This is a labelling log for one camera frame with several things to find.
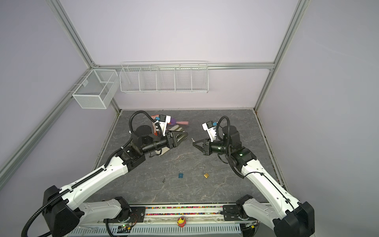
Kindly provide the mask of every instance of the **vent grille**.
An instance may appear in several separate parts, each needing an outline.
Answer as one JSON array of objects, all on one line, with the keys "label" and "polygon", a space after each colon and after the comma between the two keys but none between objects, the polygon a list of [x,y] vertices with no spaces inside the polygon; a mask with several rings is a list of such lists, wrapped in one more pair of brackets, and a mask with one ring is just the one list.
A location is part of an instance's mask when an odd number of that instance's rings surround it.
[{"label": "vent grille", "polygon": [[123,67],[120,85],[125,93],[208,92],[208,67]]},{"label": "vent grille", "polygon": [[[108,236],[104,225],[91,226],[96,232],[86,229],[75,229],[68,236]],[[117,233],[118,226],[111,227],[114,235],[199,235],[199,234],[238,234],[240,225],[235,223],[223,224],[188,224],[183,228],[175,224],[136,225],[130,234]]]}]

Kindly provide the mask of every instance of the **pink object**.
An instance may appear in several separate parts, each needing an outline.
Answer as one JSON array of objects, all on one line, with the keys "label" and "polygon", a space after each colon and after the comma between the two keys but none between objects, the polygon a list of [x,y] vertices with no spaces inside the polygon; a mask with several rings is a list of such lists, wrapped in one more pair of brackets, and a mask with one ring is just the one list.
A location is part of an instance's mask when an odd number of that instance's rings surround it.
[{"label": "pink object", "polygon": [[169,125],[174,126],[175,124],[188,125],[188,121],[176,121],[173,117],[171,117]]},{"label": "pink object", "polygon": [[188,125],[188,121],[177,121],[176,124]]}]

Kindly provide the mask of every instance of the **metal rail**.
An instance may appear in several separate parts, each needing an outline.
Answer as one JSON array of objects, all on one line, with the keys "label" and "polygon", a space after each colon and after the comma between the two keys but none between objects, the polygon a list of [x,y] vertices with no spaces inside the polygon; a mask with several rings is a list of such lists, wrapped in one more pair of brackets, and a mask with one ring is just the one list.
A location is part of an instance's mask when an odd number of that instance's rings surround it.
[{"label": "metal rail", "polygon": [[67,92],[66,95],[59,101],[49,114],[40,122],[40,124],[23,140],[23,143],[16,149],[11,157],[0,167],[0,190],[37,146],[42,137],[57,121],[59,116],[65,111],[70,102],[74,99],[72,91],[86,78],[91,70],[86,70],[75,85]]},{"label": "metal rail", "polygon": [[105,138],[105,140],[103,142],[103,145],[101,146],[100,153],[97,156],[97,159],[95,161],[94,166],[92,167],[92,171],[96,170],[100,166],[100,161],[101,161],[101,159],[104,156],[104,152],[105,152],[105,150],[106,150],[106,148],[108,146],[108,143],[109,143],[109,141],[110,141],[110,139],[111,139],[111,137],[113,135],[113,131],[114,131],[116,125],[117,125],[118,120],[120,119],[121,114],[122,114],[122,111],[119,114],[116,114],[116,116],[115,116],[115,118],[113,120],[113,123],[111,125],[111,128],[109,129],[108,134],[106,135],[106,138]]},{"label": "metal rail", "polygon": [[[46,2],[49,5],[50,9],[53,11],[53,14],[55,15],[59,24],[62,26],[64,32],[67,34],[67,36],[71,40],[72,44],[78,51],[79,55],[81,56],[81,58],[83,59],[87,67],[97,68],[98,65],[92,60],[89,52],[87,51],[82,40],[80,39],[79,34],[76,32],[74,25],[70,21],[60,1],[59,0],[46,0]],[[121,109],[118,107],[115,99],[111,100],[111,105],[116,111],[116,113],[119,114]]]},{"label": "metal rail", "polygon": [[[100,65],[98,69],[120,70],[127,65]],[[186,66],[207,66],[208,70],[219,69],[273,69],[273,62],[262,63],[186,63],[186,64],[130,64],[130,67],[186,67]]]},{"label": "metal rail", "polygon": [[270,70],[270,73],[268,74],[266,82],[265,82],[265,84],[261,90],[261,93],[259,94],[258,100],[255,104],[255,107],[254,107],[255,111],[259,110],[259,107],[261,106],[262,101],[263,101],[263,99],[264,99],[264,97],[268,91],[268,88],[269,88],[269,86],[270,86],[270,84],[271,84],[271,82],[275,76],[275,73],[276,73],[278,67],[280,66],[280,63],[282,62],[283,57],[284,57],[287,49],[290,46],[291,40],[296,33],[296,30],[300,24],[300,21],[304,15],[306,9],[308,8],[309,3],[310,3],[310,0],[299,0],[299,3],[296,6],[296,10],[292,16],[290,25],[288,26],[288,29],[287,29],[287,32],[284,36],[282,44],[280,45],[279,51],[275,57],[274,67],[272,68],[272,70]]}]

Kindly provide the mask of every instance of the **metal base plate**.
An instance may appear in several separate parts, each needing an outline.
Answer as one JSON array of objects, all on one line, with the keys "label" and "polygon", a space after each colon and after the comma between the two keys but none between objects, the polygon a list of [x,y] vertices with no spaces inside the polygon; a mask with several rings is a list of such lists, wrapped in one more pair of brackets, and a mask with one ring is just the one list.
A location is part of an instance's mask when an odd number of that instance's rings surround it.
[{"label": "metal base plate", "polygon": [[[230,214],[234,215],[229,215],[229,214],[224,214],[224,220],[225,221],[240,221],[241,219],[238,218],[239,210],[237,208],[237,205],[223,205],[222,210],[224,212],[228,212]],[[255,221],[255,218],[249,217],[247,221]]]}]

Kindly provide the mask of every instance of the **black cable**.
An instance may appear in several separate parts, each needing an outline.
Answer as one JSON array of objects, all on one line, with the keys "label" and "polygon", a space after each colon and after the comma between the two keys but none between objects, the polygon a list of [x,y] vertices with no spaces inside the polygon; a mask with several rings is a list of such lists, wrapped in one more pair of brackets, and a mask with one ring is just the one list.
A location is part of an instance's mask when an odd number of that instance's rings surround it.
[{"label": "black cable", "polygon": [[[133,122],[133,118],[137,115],[137,114],[140,114],[140,113],[143,113],[143,114],[145,114],[146,116],[147,116],[147,118],[150,120],[150,121],[152,121],[153,123],[155,123],[156,122],[156,120],[155,119],[153,119],[146,111],[143,111],[143,110],[138,110],[138,111],[136,111],[136,112],[134,112],[133,114],[132,114],[132,116],[130,116],[130,119],[129,119],[129,129],[130,129],[130,132],[134,132],[134,130],[133,130],[133,125],[132,125],[132,122]],[[163,132],[162,132],[162,128],[161,128],[161,126],[158,124],[158,130],[159,130],[159,137],[162,137],[163,136]]]},{"label": "black cable", "polygon": [[245,178],[245,177],[248,176],[249,174],[253,174],[253,173],[257,173],[257,174],[260,174],[260,175],[264,175],[262,172],[253,171],[253,172],[247,173],[243,178]]},{"label": "black cable", "polygon": [[220,214],[223,215],[224,213],[228,214],[228,215],[231,215],[231,216],[234,216],[234,217],[239,217],[240,215],[238,214],[231,214],[229,212],[226,212],[226,211],[221,211]]},{"label": "black cable", "polygon": [[221,157],[220,157],[220,154],[217,154],[217,157],[220,159],[220,161],[222,161],[223,163],[225,163],[225,164],[229,164],[229,162],[225,162],[225,161],[223,161],[222,159],[221,159]]},{"label": "black cable", "polygon": [[[243,176],[243,179],[248,176],[249,174],[252,174],[252,173],[257,173],[257,174],[260,174],[262,175],[263,177],[265,177],[275,188],[276,190],[278,190],[278,192],[282,195],[283,198],[285,198],[287,200],[287,198],[283,195],[283,193],[274,185],[274,183],[262,172],[257,172],[257,171],[253,171],[253,172],[250,172],[250,173],[247,173],[245,176]],[[295,210],[295,208],[293,207],[293,205],[288,201],[289,205],[291,205],[292,209]]]},{"label": "black cable", "polygon": [[233,172],[240,178],[244,178],[242,174],[238,173],[237,170],[234,169],[234,167],[229,163],[230,167],[232,168]]},{"label": "black cable", "polygon": [[249,237],[254,237],[257,234],[259,226],[260,226],[260,221],[258,221],[258,225],[256,227],[254,227],[254,228],[251,228],[251,226],[248,226],[248,227],[241,228],[241,230],[245,231],[245,232],[248,231],[247,235]]},{"label": "black cable", "polygon": [[104,171],[103,168],[98,169],[95,173],[90,174],[89,176],[83,178],[82,180],[80,180],[77,183],[75,183],[74,185],[72,185],[71,188],[72,189],[77,188],[79,185],[81,185],[82,183],[86,182],[87,180],[90,180],[91,178],[95,177],[97,174],[99,174],[102,171]]},{"label": "black cable", "polygon": [[[96,175],[98,175],[99,173],[101,173],[102,171],[104,171],[103,168],[97,170],[96,172],[94,172],[93,174],[90,174],[89,176],[83,178],[82,180],[78,181],[77,183],[75,183],[74,185],[71,186],[72,189],[74,188],[77,188],[79,185],[81,185],[82,183],[90,180],[91,178],[95,177]],[[52,199],[50,199],[50,201],[48,201],[45,205],[43,205],[42,207],[40,207],[33,215],[32,217],[26,222],[24,228],[22,229],[22,232],[21,232],[21,237],[28,237],[28,230],[31,226],[31,224],[33,223],[33,221],[38,217],[38,215],[40,215],[42,213],[43,210],[45,210],[50,204],[56,202],[61,196],[65,195],[66,193],[70,192],[69,189],[66,189],[64,190],[63,192],[59,193],[58,195],[56,195],[55,197],[53,197]],[[47,237],[51,235],[51,231],[47,232],[47,233],[44,233],[43,235],[40,235],[38,237]]]},{"label": "black cable", "polygon": [[[49,206],[50,204],[56,202],[61,196],[65,195],[66,193],[70,192],[69,189],[66,189],[64,190],[63,192],[59,193],[58,195],[56,195],[55,197],[53,197],[52,199],[50,199],[50,201],[48,201],[45,205],[43,205],[42,207],[40,207],[32,216],[31,218],[26,222],[24,228],[22,229],[21,231],[21,237],[28,237],[28,230],[31,226],[31,224],[33,223],[33,221],[38,217],[38,215],[41,214],[41,212],[43,210],[45,210],[47,208],[47,206]],[[44,233],[43,235],[40,235],[38,237],[47,237],[51,235],[51,231],[47,232],[47,233]]]},{"label": "black cable", "polygon": [[[152,118],[152,117],[151,117],[146,111],[138,110],[138,111],[134,112],[134,113],[130,116],[130,118],[129,118],[129,129],[130,129],[130,132],[131,132],[131,133],[134,132],[134,129],[133,129],[133,118],[134,118],[136,115],[140,114],[140,113],[145,114],[145,115],[149,118],[149,120],[152,121],[153,123],[156,122],[156,120],[153,119],[153,118]],[[160,126],[159,124],[158,124],[158,130],[159,130],[159,137],[162,137],[163,132],[162,132],[162,128],[161,128],[161,126]],[[123,145],[121,148],[119,148],[119,149],[117,149],[116,151],[114,151],[114,152],[108,157],[108,159],[106,160],[106,162],[105,162],[105,164],[104,164],[104,167],[106,168],[106,167],[109,165],[109,163],[111,162],[112,158],[113,158],[118,152],[120,152],[123,148],[127,147],[131,142],[132,142],[132,136],[130,136],[129,140],[125,143],[125,145]]]},{"label": "black cable", "polygon": [[155,153],[154,155],[151,155],[151,153],[150,153],[149,158],[151,158],[151,157],[153,157],[153,156],[156,156],[156,155],[161,155],[161,154],[162,154],[162,149],[160,150],[159,154]]},{"label": "black cable", "polygon": [[104,219],[104,221],[105,221],[105,228],[106,228],[106,231],[108,232],[109,236],[110,236],[110,237],[115,237],[115,236],[112,234],[111,230],[109,229],[108,219]]},{"label": "black cable", "polygon": [[228,152],[229,150],[229,142],[230,142],[230,120],[227,116],[222,116],[220,118],[220,120],[218,121],[217,125],[216,125],[216,136],[218,139],[220,139],[221,141],[223,141],[224,139],[220,137],[219,133],[218,133],[218,128],[220,127],[220,124],[221,124],[221,121],[223,119],[226,119],[226,123],[227,123],[227,126],[228,126],[228,131],[226,133],[226,137],[227,137],[227,143],[226,143],[226,150]]}]

